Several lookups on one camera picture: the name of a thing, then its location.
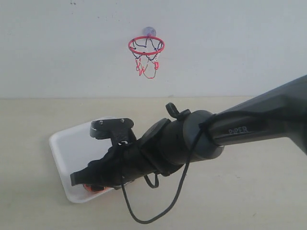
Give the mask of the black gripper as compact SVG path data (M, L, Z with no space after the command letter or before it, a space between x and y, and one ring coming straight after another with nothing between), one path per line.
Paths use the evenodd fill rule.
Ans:
M91 184L105 189L120 189L122 185L144 177L150 188L158 187L157 169L133 144L121 142L110 147L103 158L91 161L88 167L90 169L84 168L70 174L71 186Z

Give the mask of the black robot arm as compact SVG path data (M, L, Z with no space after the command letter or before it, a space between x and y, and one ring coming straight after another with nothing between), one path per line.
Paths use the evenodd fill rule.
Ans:
M70 175L71 185L118 188L151 173L169 176L186 162L217 158L227 145L289 138L307 150L307 78L295 79L221 113L166 109L170 118L136 138L128 118L96 120L90 136L111 140L103 158Z

